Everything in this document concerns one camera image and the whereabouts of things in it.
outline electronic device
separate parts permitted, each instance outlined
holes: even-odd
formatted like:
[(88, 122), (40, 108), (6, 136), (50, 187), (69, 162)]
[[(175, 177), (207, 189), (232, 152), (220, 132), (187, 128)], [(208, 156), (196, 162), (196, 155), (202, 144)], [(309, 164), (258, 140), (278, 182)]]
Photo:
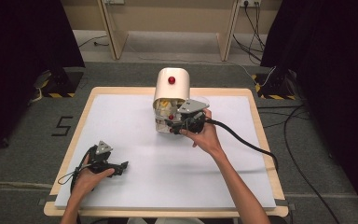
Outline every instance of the electronic device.
[(205, 120), (202, 109), (208, 104), (192, 100), (190, 78), (183, 68), (164, 68), (158, 73), (153, 108), (156, 131), (179, 134), (185, 128), (194, 133), (202, 131)]
[(127, 169), (129, 162), (125, 161), (120, 165), (109, 163), (107, 159), (109, 158), (112, 150), (113, 149), (103, 141), (100, 141), (98, 146), (91, 147), (89, 149), (89, 160), (87, 162), (88, 168), (94, 174), (114, 168), (115, 171), (108, 177), (112, 177), (113, 175), (122, 175), (123, 171)]

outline wall outlet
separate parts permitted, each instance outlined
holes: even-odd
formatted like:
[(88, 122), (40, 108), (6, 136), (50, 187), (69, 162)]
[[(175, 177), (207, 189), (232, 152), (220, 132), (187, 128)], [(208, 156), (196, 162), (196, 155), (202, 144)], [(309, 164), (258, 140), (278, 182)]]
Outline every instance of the wall outlet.
[(240, 7), (245, 7), (245, 1), (248, 1), (248, 7), (256, 7), (256, 4), (261, 5), (261, 0), (241, 0)]

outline wall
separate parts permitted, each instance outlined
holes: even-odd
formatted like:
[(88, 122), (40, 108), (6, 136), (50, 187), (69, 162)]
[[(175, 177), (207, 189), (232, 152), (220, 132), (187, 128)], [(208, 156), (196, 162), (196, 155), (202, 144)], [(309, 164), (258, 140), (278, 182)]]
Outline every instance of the wall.
[[(98, 7), (98, 0), (62, 0), (68, 20), (73, 30), (105, 30)], [(262, 0), (259, 33), (266, 35), (279, 10), (282, 0)], [(248, 7), (248, 14), (255, 23), (255, 7)], [(252, 34), (253, 30), (245, 15), (244, 7), (240, 8), (235, 27), (236, 34)]]

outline forearm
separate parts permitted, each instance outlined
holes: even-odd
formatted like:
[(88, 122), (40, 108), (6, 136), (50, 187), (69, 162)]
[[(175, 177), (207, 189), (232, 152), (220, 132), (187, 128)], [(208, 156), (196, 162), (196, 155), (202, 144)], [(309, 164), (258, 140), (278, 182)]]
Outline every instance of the forearm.
[(269, 219), (260, 202), (249, 190), (234, 170), (226, 154), (213, 155), (217, 166), (226, 181), (231, 198), (237, 207), (243, 223), (269, 223)]
[(80, 208), (80, 203), (83, 197), (77, 194), (71, 195), (66, 205), (65, 212), (63, 213), (61, 224), (75, 224), (77, 213)]

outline wrist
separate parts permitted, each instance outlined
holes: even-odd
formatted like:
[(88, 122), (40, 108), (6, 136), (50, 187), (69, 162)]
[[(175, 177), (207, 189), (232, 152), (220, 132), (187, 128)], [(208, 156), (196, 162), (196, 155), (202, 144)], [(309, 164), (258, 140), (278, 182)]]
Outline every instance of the wrist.
[(211, 153), (211, 156), (215, 160), (216, 163), (221, 163), (221, 162), (228, 160), (225, 151), (221, 148), (220, 148), (220, 150), (216, 150), (213, 153)]

